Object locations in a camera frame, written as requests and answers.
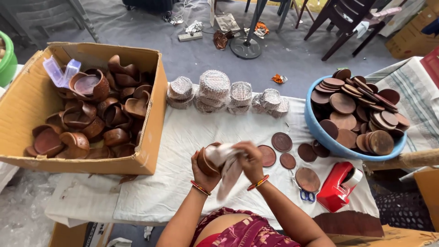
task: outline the bangle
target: bangle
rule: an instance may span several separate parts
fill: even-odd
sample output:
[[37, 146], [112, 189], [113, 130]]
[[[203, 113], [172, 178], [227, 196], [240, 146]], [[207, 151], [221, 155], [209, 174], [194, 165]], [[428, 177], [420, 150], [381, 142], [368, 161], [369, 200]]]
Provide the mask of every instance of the bangle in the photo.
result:
[[201, 187], [200, 185], [198, 185], [194, 180], [191, 180], [191, 184], [192, 184], [195, 188], [201, 190], [201, 192], [203, 192], [203, 193], [206, 194], [207, 196], [210, 196], [210, 195], [211, 195], [210, 192], [207, 192], [207, 190], [203, 189], [203, 187]]
[[263, 184], [265, 181], [267, 181], [269, 177], [270, 177], [270, 175], [265, 175], [265, 177], [264, 177], [261, 181], [255, 183], [255, 184], [253, 184], [253, 185], [250, 185], [250, 186], [247, 188], [247, 191], [250, 191], [250, 190], [252, 190], [252, 189], [254, 189], [254, 188], [256, 188], [256, 187], [261, 186], [261, 184]]

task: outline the red tape dispenser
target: red tape dispenser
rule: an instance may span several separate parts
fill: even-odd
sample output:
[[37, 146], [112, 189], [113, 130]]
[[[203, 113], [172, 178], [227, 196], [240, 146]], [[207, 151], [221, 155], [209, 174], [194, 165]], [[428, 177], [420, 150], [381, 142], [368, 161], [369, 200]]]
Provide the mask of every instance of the red tape dispenser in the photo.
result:
[[349, 203], [348, 196], [363, 177], [350, 162], [336, 163], [322, 186], [317, 201], [331, 213]]

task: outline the woman's hand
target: woman's hand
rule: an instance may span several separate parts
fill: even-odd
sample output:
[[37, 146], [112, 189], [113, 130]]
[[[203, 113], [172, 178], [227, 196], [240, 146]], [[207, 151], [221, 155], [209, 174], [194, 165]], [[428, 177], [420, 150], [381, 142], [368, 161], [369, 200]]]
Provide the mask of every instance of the woman's hand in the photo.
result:
[[221, 180], [221, 175], [217, 175], [215, 177], [210, 177], [204, 174], [200, 168], [198, 167], [198, 154], [200, 152], [197, 150], [195, 151], [195, 154], [191, 157], [192, 161], [192, 172], [194, 173], [194, 181], [199, 184], [203, 189], [205, 189], [207, 192], [211, 192], [216, 185]]
[[232, 146], [232, 148], [243, 150], [247, 153], [247, 157], [244, 155], [238, 156], [238, 161], [242, 165], [245, 176], [250, 180], [252, 184], [261, 181], [264, 178], [264, 172], [262, 171], [262, 153], [259, 149], [249, 141], [239, 142]]

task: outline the bubble wrap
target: bubble wrap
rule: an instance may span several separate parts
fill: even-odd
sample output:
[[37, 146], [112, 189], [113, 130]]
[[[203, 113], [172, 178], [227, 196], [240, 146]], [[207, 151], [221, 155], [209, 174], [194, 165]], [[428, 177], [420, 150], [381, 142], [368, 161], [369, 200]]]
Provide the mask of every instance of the bubble wrap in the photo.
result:
[[262, 94], [256, 94], [252, 99], [252, 108], [257, 113], [266, 113], [267, 110], [261, 103]]
[[218, 70], [208, 70], [200, 76], [200, 93], [211, 99], [224, 99], [230, 92], [230, 80]]
[[168, 102], [168, 104], [175, 109], [186, 110], [192, 105], [194, 96], [195, 90], [192, 89], [191, 94], [189, 94], [189, 97], [186, 99], [173, 99], [170, 96], [170, 90], [168, 90], [168, 93], [166, 94], [166, 102]]
[[290, 110], [290, 102], [281, 97], [281, 103], [274, 110], [269, 110], [268, 114], [272, 115], [275, 118], [280, 118], [286, 116], [288, 111]]
[[249, 105], [245, 105], [245, 106], [237, 106], [237, 107], [227, 107], [227, 110], [232, 113], [232, 114], [236, 114], [236, 115], [242, 115], [245, 114], [248, 110], [250, 109]]
[[220, 107], [224, 104], [228, 104], [230, 101], [230, 96], [227, 94], [224, 98], [210, 98], [208, 95], [203, 94], [202, 92], [198, 92], [198, 99], [205, 103], [206, 105], [213, 107]]
[[276, 89], [268, 88], [262, 93], [261, 104], [267, 110], [274, 110], [281, 103], [281, 95]]
[[24, 170], [17, 186], [0, 195], [0, 240], [3, 247], [46, 247], [54, 221], [44, 215], [61, 174]]
[[252, 86], [248, 82], [234, 82], [230, 87], [230, 105], [246, 106], [252, 103]]
[[178, 77], [169, 84], [167, 96], [178, 100], [185, 100], [190, 96], [193, 97], [191, 80], [184, 76]]
[[226, 106], [226, 103], [223, 103], [220, 107], [213, 107], [210, 105], [206, 105], [205, 103], [200, 101], [199, 91], [197, 90], [194, 96], [194, 105], [199, 112], [209, 114], [209, 113], [216, 113], [222, 110]]

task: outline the tape roll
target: tape roll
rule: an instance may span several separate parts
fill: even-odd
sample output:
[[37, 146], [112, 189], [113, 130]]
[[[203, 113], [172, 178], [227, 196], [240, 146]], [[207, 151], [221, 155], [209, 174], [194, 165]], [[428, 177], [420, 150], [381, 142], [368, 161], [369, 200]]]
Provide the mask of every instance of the tape roll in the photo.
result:
[[350, 189], [356, 186], [360, 182], [361, 178], [363, 177], [363, 172], [361, 170], [356, 168], [354, 169], [355, 172], [353, 173], [352, 177], [349, 178], [346, 182], [341, 184], [343, 188]]

